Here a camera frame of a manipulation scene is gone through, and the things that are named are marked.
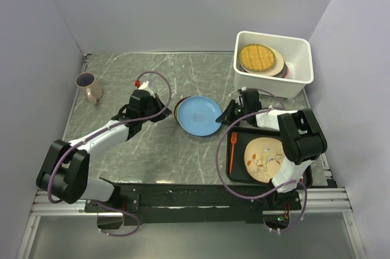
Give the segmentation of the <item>red scalloped plate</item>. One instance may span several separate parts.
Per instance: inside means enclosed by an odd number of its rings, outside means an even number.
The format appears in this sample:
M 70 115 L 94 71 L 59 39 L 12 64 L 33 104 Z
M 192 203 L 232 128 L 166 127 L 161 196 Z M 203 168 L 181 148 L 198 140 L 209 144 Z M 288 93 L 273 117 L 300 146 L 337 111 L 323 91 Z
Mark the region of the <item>red scalloped plate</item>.
M 174 118 L 175 118 L 175 120 L 176 120 L 178 123 L 179 123 L 178 117 L 177 117 L 178 109 L 179 109 L 181 103 L 182 103 L 185 99 L 187 99 L 187 98 L 189 98 L 189 96 L 188 96 L 188 97 L 185 97 L 185 98 L 182 98 L 181 100 L 179 100 L 178 103 L 176 103 L 176 105 L 175 105 L 175 107 L 174 107 Z

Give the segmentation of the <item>blue plate with bamboo mat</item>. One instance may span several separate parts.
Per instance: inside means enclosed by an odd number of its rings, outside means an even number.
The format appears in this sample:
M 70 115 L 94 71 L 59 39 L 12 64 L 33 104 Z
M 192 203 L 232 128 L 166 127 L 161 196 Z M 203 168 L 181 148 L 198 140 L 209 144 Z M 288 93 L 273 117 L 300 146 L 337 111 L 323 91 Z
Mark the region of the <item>blue plate with bamboo mat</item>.
M 207 137 L 216 133 L 221 123 L 216 119 L 222 111 L 217 103 L 205 96 L 191 96 L 181 102 L 177 109 L 177 120 L 189 134 Z

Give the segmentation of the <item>round bamboo mat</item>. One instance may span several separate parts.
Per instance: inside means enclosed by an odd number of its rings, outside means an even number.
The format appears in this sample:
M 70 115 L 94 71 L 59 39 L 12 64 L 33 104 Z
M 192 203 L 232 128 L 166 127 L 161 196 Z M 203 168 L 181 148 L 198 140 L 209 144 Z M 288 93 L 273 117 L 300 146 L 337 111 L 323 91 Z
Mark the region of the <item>round bamboo mat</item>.
M 238 53 L 238 60 L 245 69 L 266 72 L 275 66 L 275 53 L 262 44 L 248 44 Z

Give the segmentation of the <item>cream plate with branch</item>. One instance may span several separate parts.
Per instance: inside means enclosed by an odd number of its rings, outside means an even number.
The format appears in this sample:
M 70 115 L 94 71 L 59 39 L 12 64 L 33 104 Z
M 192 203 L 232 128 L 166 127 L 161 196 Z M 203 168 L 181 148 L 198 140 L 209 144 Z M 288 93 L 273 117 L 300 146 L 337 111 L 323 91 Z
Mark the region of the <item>cream plate with branch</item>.
M 284 67 L 284 63 L 285 63 L 282 55 L 279 52 L 277 52 L 276 50 L 274 50 L 272 48 L 270 48 L 270 49 L 275 53 L 275 58 L 276 58 L 275 66 L 272 69 L 270 69 L 269 71 L 266 71 L 266 72 L 255 72 L 255 71 L 245 69 L 241 66 L 243 68 L 243 70 L 247 71 L 248 73 L 259 74 L 259 75 L 263 75 L 263 76 L 271 76 L 271 77 L 282 72 L 283 67 Z

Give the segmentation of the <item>pink plate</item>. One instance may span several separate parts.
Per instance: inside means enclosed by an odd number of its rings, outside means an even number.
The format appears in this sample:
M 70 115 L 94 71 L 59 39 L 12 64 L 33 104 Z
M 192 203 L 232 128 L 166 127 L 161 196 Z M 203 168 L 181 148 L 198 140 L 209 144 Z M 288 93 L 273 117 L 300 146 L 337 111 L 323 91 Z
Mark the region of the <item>pink plate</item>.
M 287 78 L 288 78 L 288 76 L 289 76 L 289 67 L 288 67 L 288 65 L 287 65 L 286 63 L 285 63 L 285 65 L 284 65 L 284 66 L 285 66 L 285 68 L 286 68 L 286 69 L 285 69 L 285 70 L 286 70 L 286 72 L 285 72 L 285 75 L 283 76 L 283 78 L 284 78 L 284 79 L 287 79 Z

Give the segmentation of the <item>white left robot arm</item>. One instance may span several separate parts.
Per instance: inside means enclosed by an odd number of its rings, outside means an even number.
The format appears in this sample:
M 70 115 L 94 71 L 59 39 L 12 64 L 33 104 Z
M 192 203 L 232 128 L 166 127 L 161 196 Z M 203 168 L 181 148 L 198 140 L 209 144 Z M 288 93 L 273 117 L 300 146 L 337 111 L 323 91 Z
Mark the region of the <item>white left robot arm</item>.
M 110 148 L 134 137 L 147 122 L 159 122 L 172 111 L 155 93 L 137 89 L 111 120 L 94 132 L 76 140 L 54 141 L 38 173 L 36 185 L 68 204 L 79 199 L 98 200 L 107 211 L 121 204 L 120 187 L 89 176 L 90 162 Z

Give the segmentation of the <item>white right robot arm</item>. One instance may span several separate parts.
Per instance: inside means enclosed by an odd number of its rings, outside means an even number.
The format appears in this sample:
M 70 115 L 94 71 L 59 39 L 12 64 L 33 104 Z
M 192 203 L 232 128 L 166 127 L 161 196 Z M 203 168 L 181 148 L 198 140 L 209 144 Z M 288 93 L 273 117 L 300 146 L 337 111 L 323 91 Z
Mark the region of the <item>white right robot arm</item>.
M 261 91 L 259 88 L 240 88 L 239 98 L 230 101 L 228 107 L 216 118 L 216 122 L 229 124 L 225 135 L 244 120 L 251 126 L 280 133 L 285 157 L 281 168 L 269 182 L 269 191 L 257 196 L 239 194 L 224 182 L 220 169 L 216 169 L 222 185 L 232 195 L 245 200 L 266 197 L 271 208 L 281 209 L 295 200 L 298 185 L 307 190 L 300 178 L 307 167 L 326 152 L 327 140 L 312 109 L 287 111 L 285 107 L 262 108 L 259 100 Z

